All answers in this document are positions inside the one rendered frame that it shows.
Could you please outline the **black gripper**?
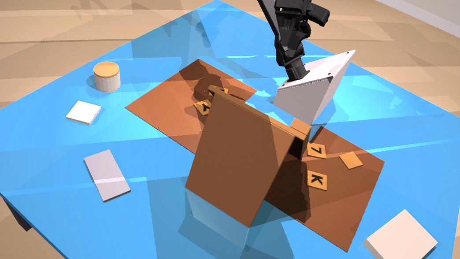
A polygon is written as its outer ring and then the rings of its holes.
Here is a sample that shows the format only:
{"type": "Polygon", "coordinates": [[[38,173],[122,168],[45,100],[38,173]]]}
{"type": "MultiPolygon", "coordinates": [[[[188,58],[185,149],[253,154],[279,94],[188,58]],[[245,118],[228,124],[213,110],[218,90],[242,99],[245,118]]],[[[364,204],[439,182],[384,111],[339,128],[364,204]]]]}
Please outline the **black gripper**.
{"type": "Polygon", "coordinates": [[[279,27],[282,46],[287,46],[290,58],[305,38],[310,37],[311,27],[304,13],[304,0],[275,0],[274,9],[279,27]],[[280,11],[282,8],[282,11],[280,11]]]}

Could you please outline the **grey cylindrical canister with orange lid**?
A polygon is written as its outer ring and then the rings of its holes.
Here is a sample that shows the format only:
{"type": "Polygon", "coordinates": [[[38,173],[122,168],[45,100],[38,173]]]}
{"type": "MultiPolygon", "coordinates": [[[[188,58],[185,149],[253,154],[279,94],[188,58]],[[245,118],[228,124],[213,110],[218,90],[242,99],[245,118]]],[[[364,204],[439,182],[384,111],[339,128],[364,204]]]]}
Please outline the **grey cylindrical canister with orange lid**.
{"type": "Polygon", "coordinates": [[[96,88],[103,93],[111,93],[119,89],[119,66],[113,62],[101,62],[94,67],[96,88]]]}

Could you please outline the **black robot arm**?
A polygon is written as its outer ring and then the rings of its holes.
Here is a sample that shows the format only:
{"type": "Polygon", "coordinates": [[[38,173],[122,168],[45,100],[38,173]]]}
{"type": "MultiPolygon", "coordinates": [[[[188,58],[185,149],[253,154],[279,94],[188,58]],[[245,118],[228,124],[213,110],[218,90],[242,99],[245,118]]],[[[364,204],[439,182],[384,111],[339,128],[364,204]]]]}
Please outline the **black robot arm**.
{"type": "MultiPolygon", "coordinates": [[[[267,21],[275,35],[275,49],[276,49],[276,62],[280,67],[285,67],[289,80],[287,82],[296,81],[303,79],[310,70],[306,70],[301,57],[305,55],[303,43],[301,42],[294,54],[293,58],[289,57],[287,46],[282,46],[279,27],[276,19],[274,0],[257,0],[267,21]]],[[[302,16],[317,23],[319,26],[324,27],[328,18],[330,17],[330,11],[327,9],[310,3],[308,0],[304,0],[304,13],[302,16]]]]}

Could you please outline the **pale pink flat square tile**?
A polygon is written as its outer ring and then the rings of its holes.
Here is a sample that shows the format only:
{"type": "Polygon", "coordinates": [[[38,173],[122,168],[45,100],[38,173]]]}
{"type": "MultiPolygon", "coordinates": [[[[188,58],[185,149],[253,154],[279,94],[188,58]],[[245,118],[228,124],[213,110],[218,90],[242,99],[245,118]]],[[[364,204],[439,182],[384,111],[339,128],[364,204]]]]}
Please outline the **pale pink flat square tile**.
{"type": "Polygon", "coordinates": [[[78,101],[67,114],[66,118],[71,121],[90,125],[100,110],[101,106],[78,101]]]}

